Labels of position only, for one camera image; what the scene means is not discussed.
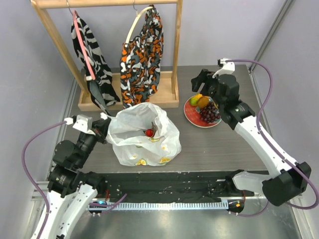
wooden base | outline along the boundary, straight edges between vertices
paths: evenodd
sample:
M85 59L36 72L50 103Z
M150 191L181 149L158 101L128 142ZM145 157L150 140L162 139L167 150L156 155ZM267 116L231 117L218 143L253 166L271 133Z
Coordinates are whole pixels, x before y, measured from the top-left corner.
M113 74L112 85L113 88L121 99L121 102L117 102L113 106L109 106L109 110L122 110L122 96L121 96L121 76L120 73ZM175 91L172 93L171 83L172 80L172 71L162 71L160 73L159 80L159 90L150 97L150 102L158 105L161 108L177 108L179 104L179 96L178 96L178 85L175 86ZM83 91L81 91L80 100L78 104L81 111L100 111L95 104L92 103L90 96L85 96Z

white plastic bag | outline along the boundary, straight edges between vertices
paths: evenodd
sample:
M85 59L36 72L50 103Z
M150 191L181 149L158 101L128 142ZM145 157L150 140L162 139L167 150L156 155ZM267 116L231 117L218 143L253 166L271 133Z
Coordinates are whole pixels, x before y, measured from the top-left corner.
M144 131L157 127L154 137ZM141 103L120 111L109 125L108 143L112 144L120 164L161 166L181 151L179 131L166 111L152 103Z

bunch of grapes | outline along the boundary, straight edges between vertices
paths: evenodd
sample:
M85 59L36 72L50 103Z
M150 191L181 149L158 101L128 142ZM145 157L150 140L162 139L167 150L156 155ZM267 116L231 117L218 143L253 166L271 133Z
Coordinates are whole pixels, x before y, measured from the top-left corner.
M200 110L200 120L207 123L213 123L220 119L218 109L215 107L213 102L209 102L208 105Z

black and white striped garment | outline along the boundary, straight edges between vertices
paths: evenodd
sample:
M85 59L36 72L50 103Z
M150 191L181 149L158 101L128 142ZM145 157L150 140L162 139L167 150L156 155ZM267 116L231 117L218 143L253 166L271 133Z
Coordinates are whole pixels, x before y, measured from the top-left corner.
M77 16L76 21L78 23L78 27L81 33L81 38L83 40L83 44L85 50L87 52L89 62L92 66L92 70L95 74L95 81L98 85L99 91L102 94L105 105L111 106L116 102L120 101L120 98L116 95L113 86L112 86L112 72L109 66L106 64L105 59L102 55L102 51L99 47L97 40L95 39L92 31L89 26L85 23L83 19ZM86 62L84 56L82 54L81 46L79 43L79 39L76 35L76 30L74 27L74 22L72 22L71 26L71 36L73 40L74 50L76 55L80 59L83 64L83 67L86 71L86 80L88 89L90 90L90 80L92 79L90 72L86 66ZM97 99L93 96L91 92L91 100L96 106L101 108L103 111L106 111L104 107L97 101Z

clothing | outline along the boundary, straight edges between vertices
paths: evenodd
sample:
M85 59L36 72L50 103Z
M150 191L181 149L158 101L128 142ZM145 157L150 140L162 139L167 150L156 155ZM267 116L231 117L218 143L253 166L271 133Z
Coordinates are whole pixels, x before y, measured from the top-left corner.
M102 51L99 47L99 44L97 40L95 39L89 26L85 23L83 19L81 19L78 16L76 17L76 21L78 23L78 27L81 33L81 38L83 40L83 44L85 46L85 49L89 58L89 62L92 66L92 69L95 75L95 82L97 83L99 92L101 93L105 104L100 103L93 96L93 95L96 95L96 93L98 93L96 91L94 92L94 94L91 93L91 100L96 106L101 108L103 111L106 111L103 105L111 106L115 104L116 102L120 101L120 98L116 95L112 86L112 72L109 66L106 64L105 59L102 55ZM79 39L76 35L74 22L72 22L72 26L71 26L71 36L72 36L73 46L74 46L76 55L82 62L83 67L86 71L87 85L88 85L89 91L91 92L90 80L92 79L92 77L90 75L84 56L82 54L82 50L79 44Z
M148 102L150 96L157 92L163 43L161 18L153 6L145 13L140 34L122 47L120 69L124 108Z

